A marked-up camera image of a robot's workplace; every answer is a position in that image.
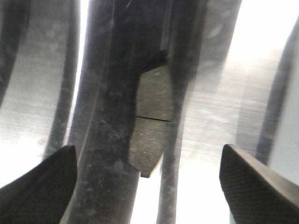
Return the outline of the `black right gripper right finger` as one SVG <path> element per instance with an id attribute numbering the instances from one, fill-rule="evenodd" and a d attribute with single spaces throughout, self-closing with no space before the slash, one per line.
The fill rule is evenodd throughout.
<path id="1" fill-rule="evenodd" d="M 241 148 L 226 144 L 221 189 L 237 224 L 297 224 L 299 187 Z"/>

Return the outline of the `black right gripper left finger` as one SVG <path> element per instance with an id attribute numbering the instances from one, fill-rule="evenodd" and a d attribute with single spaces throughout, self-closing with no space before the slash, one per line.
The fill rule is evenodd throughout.
<path id="1" fill-rule="evenodd" d="M 0 189 L 2 224 L 58 224 L 77 181 L 74 146 L 64 146 Z"/>

